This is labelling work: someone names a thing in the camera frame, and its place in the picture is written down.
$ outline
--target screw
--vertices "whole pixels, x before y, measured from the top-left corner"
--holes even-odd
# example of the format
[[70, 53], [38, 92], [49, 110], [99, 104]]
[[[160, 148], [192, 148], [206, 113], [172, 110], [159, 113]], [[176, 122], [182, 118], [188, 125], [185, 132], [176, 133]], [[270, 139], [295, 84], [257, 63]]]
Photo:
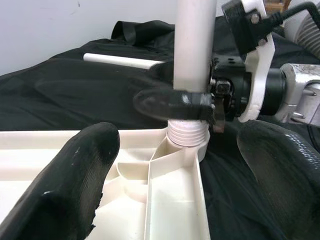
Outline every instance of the screw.
[[259, 46], [264, 46], [266, 43], [267, 43], [267, 41], [266, 41], [265, 39], [260, 39], [260, 40], [258, 41], [258, 45], [259, 45]]
[[257, 24], [260, 21], [260, 17], [258, 16], [258, 14], [252, 14], [251, 16], [251, 23], [253, 24]]
[[301, 114], [301, 113], [299, 113], [299, 112], [294, 112], [294, 113], [292, 114], [292, 117], [293, 117], [293, 118], [297, 118], [297, 119], [305, 119], [305, 118], [306, 118], [303, 114]]
[[303, 90], [302, 94], [313, 97], [317, 96], [317, 94], [314, 91], [306, 88]]
[[216, 85], [216, 80], [214, 78], [210, 79], [210, 85], [212, 86]]

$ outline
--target metal clamp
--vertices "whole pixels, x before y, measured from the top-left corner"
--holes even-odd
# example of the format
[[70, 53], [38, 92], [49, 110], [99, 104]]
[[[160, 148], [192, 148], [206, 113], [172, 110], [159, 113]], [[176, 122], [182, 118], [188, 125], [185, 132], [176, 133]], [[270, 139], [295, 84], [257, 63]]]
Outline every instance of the metal clamp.
[[320, 126], [320, 65], [285, 64], [286, 91], [275, 118], [282, 123]]

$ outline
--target white plastic tray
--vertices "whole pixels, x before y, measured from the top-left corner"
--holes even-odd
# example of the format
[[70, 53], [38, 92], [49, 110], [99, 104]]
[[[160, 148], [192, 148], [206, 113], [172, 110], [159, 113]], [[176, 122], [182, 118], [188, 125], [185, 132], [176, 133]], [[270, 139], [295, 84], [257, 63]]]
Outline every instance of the white plastic tray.
[[[167, 129], [121, 130], [88, 240], [209, 240], [199, 160], [206, 142], [182, 148]], [[78, 131], [0, 132], [0, 222], [36, 175]]]

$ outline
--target black cloth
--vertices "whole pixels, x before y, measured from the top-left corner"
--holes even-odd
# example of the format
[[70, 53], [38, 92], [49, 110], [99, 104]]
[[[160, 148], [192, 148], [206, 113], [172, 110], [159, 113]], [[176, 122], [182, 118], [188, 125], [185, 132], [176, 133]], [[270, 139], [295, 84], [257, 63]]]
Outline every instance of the black cloth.
[[[214, 32], [215, 53], [238, 55], [223, 17], [216, 19]], [[320, 64], [302, 47], [272, 35], [276, 48], [273, 68], [285, 63]], [[1, 76], [0, 130], [79, 130], [99, 122], [113, 123], [119, 129], [166, 127], [166, 122], [135, 111], [132, 99], [143, 89], [170, 86], [170, 81], [143, 69], [85, 62], [85, 53], [172, 61], [174, 26], [160, 21], [118, 22], [112, 39], [91, 41], [34, 67]], [[312, 143], [305, 126], [283, 126]], [[241, 127], [235, 120], [226, 123], [224, 134], [211, 133], [200, 164], [211, 238], [286, 239], [238, 150], [236, 136]]]

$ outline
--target white pvc pipe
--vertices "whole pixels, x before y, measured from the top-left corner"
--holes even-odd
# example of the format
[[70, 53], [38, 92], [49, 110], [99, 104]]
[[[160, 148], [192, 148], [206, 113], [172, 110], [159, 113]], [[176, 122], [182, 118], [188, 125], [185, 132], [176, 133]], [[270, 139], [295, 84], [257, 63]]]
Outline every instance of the white pvc pipe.
[[[217, 0], [178, 0], [174, 37], [173, 88], [207, 92], [212, 58]], [[168, 137], [193, 147], [205, 141], [203, 121], [168, 121]]]
[[139, 69], [150, 69], [155, 64], [161, 64], [163, 61], [153, 61], [146, 59], [130, 58], [130, 57], [121, 57], [121, 56], [110, 56], [94, 53], [86, 53], [83, 56], [84, 61], [105, 63], [105, 64], [114, 64], [121, 65]]
[[173, 88], [207, 91], [217, 0], [178, 0]]

